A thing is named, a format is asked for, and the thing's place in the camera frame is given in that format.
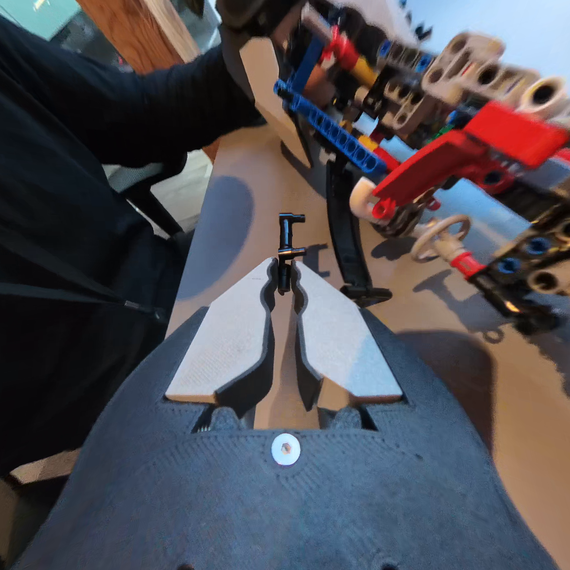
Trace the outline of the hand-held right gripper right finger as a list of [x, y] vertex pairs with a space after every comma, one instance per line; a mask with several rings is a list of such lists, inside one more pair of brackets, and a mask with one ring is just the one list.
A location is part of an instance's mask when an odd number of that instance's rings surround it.
[[360, 308], [302, 262], [292, 262], [297, 385], [306, 410], [394, 403], [403, 397]]

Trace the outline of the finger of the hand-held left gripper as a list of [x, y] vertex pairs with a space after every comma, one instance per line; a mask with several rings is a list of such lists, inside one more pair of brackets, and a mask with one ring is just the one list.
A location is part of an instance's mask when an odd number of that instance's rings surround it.
[[239, 53], [256, 109], [292, 155], [305, 167], [311, 168], [311, 157], [303, 145], [298, 129], [284, 110], [281, 98], [274, 91], [275, 83], [279, 79], [279, 64], [273, 42], [269, 38], [252, 38]]

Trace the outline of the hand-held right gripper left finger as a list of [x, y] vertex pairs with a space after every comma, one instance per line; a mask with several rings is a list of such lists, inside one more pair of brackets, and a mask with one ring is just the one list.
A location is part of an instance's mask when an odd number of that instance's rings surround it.
[[246, 416], [273, 383], [274, 305], [275, 258], [267, 258], [203, 312], [165, 397]]

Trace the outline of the small black brick part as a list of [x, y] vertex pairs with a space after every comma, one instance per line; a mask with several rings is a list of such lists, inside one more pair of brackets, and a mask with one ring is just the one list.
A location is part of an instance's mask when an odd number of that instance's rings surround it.
[[279, 214], [279, 248], [278, 248], [278, 292], [281, 296], [291, 290], [291, 262], [296, 257], [307, 254], [305, 247], [295, 248], [292, 244], [293, 225], [303, 224], [305, 215], [293, 213]]

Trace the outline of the toy brick car chassis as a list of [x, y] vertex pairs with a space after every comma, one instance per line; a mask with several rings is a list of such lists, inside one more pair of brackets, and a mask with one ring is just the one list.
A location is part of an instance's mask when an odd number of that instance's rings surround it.
[[[562, 77], [501, 62], [497, 38], [461, 32], [438, 54], [365, 8], [308, 1], [286, 42], [285, 74], [274, 92], [294, 122], [293, 142], [309, 158], [322, 152], [328, 224], [341, 288], [360, 307], [385, 302], [362, 252], [358, 219], [385, 238], [416, 239], [418, 263], [440, 258], [457, 270], [516, 329], [554, 330], [555, 310], [528, 298], [569, 295], [569, 194], [548, 186], [548, 165], [569, 166], [569, 98]], [[439, 209], [435, 193], [467, 180], [530, 221], [529, 229], [486, 265], [462, 241], [466, 215], [420, 220]]]

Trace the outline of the person's left forearm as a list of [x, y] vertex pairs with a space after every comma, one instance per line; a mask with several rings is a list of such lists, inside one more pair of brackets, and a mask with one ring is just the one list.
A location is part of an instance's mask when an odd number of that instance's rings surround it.
[[88, 144], [104, 164], [141, 167], [210, 146], [264, 119], [227, 69], [222, 47], [147, 75], [109, 69]]

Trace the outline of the person's dark clothed body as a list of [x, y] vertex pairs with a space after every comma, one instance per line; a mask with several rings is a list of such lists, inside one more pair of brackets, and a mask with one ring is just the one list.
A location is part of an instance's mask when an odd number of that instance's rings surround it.
[[1, 477], [82, 445], [180, 282], [88, 144], [109, 69], [1, 18]]

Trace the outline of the wooden post with bolts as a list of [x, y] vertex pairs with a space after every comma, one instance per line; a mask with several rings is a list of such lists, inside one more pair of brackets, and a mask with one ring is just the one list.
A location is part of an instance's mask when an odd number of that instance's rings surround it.
[[189, 63], [201, 54], [172, 1], [78, 1], [138, 74]]

